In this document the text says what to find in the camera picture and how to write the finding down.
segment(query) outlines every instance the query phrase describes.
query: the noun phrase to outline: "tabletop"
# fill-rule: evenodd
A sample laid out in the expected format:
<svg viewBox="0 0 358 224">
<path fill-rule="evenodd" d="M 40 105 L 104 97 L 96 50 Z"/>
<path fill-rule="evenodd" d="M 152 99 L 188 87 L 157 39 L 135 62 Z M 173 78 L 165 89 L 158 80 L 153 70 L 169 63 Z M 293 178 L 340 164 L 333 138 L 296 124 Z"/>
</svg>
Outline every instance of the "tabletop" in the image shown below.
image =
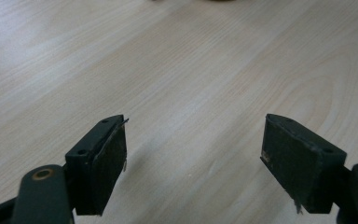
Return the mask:
<svg viewBox="0 0 358 224">
<path fill-rule="evenodd" d="M 0 1 L 0 203 L 123 114 L 127 171 L 76 223 L 335 223 L 259 159 L 267 113 L 358 163 L 358 0 Z"/>
</svg>

